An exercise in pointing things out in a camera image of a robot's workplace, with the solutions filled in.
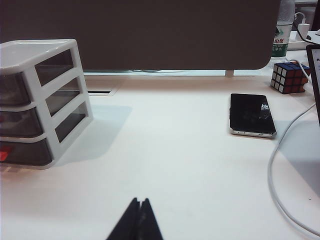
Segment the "white desk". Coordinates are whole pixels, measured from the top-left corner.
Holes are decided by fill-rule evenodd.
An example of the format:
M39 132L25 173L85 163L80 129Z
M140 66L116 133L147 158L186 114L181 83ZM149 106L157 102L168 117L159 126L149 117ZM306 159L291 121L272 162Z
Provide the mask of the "white desk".
M271 200L278 138L228 132L231 93L266 95L281 133L313 103L310 92L282 95L269 76L106 77L118 78L114 96L90 97L94 121L55 166L1 170L1 239L103 240L134 197L150 199L165 240L312 239ZM313 109L274 163L280 198L318 230L319 142Z

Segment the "green label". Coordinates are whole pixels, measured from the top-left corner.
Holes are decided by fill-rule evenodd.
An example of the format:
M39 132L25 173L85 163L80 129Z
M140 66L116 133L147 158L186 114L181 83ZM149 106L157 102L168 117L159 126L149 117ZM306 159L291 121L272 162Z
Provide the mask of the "green label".
M284 57L287 53L288 43L287 44L273 44L271 57Z
M292 24L277 25L274 34L271 57L286 56Z

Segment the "smartphone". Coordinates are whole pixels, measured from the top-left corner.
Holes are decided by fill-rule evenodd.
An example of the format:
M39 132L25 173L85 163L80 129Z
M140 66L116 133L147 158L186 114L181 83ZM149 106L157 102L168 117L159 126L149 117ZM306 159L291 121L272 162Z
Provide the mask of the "smartphone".
M232 93L229 119L232 134L272 138L277 133L264 95Z

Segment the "gray partition panel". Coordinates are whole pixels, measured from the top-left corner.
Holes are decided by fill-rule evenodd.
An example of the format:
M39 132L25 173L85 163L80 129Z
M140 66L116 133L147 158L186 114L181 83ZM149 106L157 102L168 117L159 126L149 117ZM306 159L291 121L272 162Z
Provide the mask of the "gray partition panel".
M280 0L2 0L0 41L76 39L85 70L259 69Z

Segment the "black object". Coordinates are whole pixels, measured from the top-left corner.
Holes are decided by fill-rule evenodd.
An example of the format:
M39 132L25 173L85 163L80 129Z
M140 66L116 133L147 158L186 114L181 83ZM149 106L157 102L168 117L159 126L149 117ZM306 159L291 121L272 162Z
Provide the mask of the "black object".
M320 45L311 44L306 46L306 54L308 56L315 105L320 123L320 91L318 85L319 79L317 78L317 73L320 74Z
M135 197L106 240L163 240L149 199Z
M316 4L311 31L317 31L319 29L320 29L320 1L318 1Z
M276 128L266 96L232 93L230 128L239 134L273 135Z

